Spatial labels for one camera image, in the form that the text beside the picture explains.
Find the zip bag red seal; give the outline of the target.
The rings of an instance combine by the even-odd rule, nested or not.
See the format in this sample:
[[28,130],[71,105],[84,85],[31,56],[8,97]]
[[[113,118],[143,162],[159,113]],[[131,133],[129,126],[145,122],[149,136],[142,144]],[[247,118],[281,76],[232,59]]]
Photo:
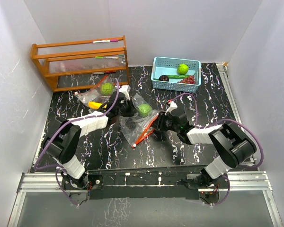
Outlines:
[[[138,112],[138,106],[147,102],[139,94],[135,94],[132,97],[132,102],[136,109],[136,114],[134,114],[134,116],[132,117],[121,116],[119,118],[119,121],[125,139],[132,148],[135,148],[140,142],[142,142],[146,137],[153,133],[154,129],[151,125],[157,119],[159,111],[152,109],[152,111],[146,117],[141,117]],[[131,118],[138,124],[138,127],[133,131],[129,130],[125,126],[125,123],[129,118]]]

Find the zip bag with grapes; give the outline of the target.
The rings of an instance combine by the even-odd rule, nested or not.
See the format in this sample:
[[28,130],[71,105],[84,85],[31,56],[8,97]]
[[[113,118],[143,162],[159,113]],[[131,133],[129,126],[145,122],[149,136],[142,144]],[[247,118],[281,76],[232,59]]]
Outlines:
[[96,86],[94,88],[91,88],[90,90],[86,91],[86,92],[75,92],[74,95],[76,98],[78,98],[85,106],[88,107],[88,102],[96,102],[97,98],[99,98],[100,96],[103,96],[100,92],[100,87],[103,83],[112,83],[114,85],[114,83],[112,82],[112,80],[108,77],[108,75],[105,75],[99,83],[96,84]]

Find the red fake grape bunch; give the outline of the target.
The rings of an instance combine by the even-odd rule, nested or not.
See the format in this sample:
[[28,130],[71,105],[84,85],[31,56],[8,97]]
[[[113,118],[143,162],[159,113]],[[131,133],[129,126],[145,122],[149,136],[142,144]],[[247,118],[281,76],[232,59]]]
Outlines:
[[179,81],[179,83],[183,84],[195,84],[195,77],[193,75],[189,75]]

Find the green fake chili pepper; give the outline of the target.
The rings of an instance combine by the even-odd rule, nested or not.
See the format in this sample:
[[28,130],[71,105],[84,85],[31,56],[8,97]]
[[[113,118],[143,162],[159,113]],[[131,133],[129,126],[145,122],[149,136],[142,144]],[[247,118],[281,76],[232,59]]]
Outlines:
[[184,75],[184,74],[181,74],[181,75],[167,75],[167,77],[169,79],[182,79],[182,80],[194,80],[195,79],[195,76],[194,75]]

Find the dark red fake fruit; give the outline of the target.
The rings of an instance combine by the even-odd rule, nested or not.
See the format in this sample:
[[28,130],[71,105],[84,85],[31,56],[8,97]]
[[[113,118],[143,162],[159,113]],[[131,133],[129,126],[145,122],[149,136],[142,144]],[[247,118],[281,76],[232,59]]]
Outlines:
[[167,75],[161,75],[159,77],[159,81],[169,82],[169,77]]

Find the light blue plastic basket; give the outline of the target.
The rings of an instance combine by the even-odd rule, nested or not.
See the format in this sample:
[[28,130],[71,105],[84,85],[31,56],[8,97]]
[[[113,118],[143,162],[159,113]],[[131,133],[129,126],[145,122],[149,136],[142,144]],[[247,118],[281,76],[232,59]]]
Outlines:
[[[186,64],[189,67],[186,75],[194,75],[195,84],[179,83],[181,79],[169,79],[169,82],[159,81],[161,75],[179,75],[177,69],[180,64]],[[153,88],[195,93],[202,83],[201,62],[189,59],[155,57],[152,66],[151,81]]]

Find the green bumpy fake fruit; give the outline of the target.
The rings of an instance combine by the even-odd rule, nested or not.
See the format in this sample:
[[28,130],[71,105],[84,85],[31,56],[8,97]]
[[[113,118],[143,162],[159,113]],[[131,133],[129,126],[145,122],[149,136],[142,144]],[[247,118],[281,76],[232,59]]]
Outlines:
[[189,67],[186,64],[180,64],[178,66],[177,72],[179,75],[185,75],[189,71]]

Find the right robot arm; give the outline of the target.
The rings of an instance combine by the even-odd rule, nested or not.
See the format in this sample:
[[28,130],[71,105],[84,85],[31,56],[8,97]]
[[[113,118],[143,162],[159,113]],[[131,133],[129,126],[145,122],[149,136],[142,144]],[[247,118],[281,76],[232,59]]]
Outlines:
[[234,122],[197,128],[190,124],[183,111],[173,110],[170,113],[160,112],[151,127],[156,131],[173,131],[181,142],[188,145],[214,145],[218,156],[195,179],[187,180],[208,188],[214,187],[220,176],[239,166],[257,150],[255,143]]

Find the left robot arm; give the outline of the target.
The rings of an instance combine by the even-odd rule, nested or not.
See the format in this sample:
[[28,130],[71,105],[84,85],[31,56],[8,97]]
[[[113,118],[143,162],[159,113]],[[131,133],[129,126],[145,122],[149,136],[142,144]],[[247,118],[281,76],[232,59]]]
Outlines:
[[48,134],[43,142],[43,152],[49,154],[64,170],[73,185],[82,189],[88,184],[86,168],[75,153],[81,137],[104,129],[117,117],[133,116],[134,106],[127,91],[115,91],[105,104],[83,117],[57,120],[57,130]]

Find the green bumpy fruit left bag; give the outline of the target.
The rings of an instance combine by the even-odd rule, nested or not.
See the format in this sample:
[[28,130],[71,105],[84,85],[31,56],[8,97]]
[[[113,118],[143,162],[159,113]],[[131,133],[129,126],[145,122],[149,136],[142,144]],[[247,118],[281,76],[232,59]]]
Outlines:
[[115,86],[112,83],[103,83],[100,92],[103,96],[110,96],[114,92]]

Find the red black item on shelf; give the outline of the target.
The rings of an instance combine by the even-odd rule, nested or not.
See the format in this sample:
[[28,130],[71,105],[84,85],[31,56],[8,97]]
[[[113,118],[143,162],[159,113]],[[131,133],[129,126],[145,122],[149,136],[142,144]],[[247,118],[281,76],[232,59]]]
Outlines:
[[116,73],[116,70],[106,70],[106,71],[99,71],[99,72],[93,72],[93,74],[110,74],[110,73]]

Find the black base crossbar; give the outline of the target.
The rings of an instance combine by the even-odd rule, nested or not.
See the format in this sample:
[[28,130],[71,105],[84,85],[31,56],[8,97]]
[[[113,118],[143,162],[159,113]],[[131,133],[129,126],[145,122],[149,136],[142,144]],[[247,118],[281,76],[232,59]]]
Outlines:
[[63,189],[71,195],[85,193],[89,200],[111,198],[185,198],[198,200],[204,192],[206,202],[217,202],[219,190],[229,189],[230,184],[223,174],[212,184],[202,186],[188,183],[200,175],[204,166],[170,166],[150,168],[88,170],[81,182],[62,176]]

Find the wooden shelf rack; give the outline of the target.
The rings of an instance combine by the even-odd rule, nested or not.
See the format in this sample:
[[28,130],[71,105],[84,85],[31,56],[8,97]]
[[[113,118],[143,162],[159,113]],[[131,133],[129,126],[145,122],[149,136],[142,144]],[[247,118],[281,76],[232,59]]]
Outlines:
[[[97,43],[92,41],[118,39],[118,42]],[[95,56],[114,56],[119,59],[95,59]],[[30,59],[37,67],[53,92],[88,89],[90,85],[60,87],[61,77],[86,75],[106,70],[126,71],[126,81],[130,83],[126,37],[111,37],[51,44],[32,44]]]

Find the pink white marker pen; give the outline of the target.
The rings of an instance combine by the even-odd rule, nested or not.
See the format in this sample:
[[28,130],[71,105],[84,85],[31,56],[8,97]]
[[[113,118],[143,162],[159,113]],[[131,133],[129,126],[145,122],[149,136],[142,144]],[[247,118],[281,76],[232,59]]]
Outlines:
[[92,41],[92,44],[97,44],[97,43],[112,43],[112,42],[118,42],[118,39],[106,39],[106,40],[97,40],[97,41]]

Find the aluminium frame rail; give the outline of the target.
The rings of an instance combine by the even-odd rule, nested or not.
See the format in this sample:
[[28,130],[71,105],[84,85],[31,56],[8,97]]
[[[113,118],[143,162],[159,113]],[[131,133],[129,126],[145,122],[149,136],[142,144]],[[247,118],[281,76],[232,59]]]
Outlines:
[[197,185],[190,167],[93,170],[91,189],[53,173],[24,174],[10,227],[280,227],[266,172]]

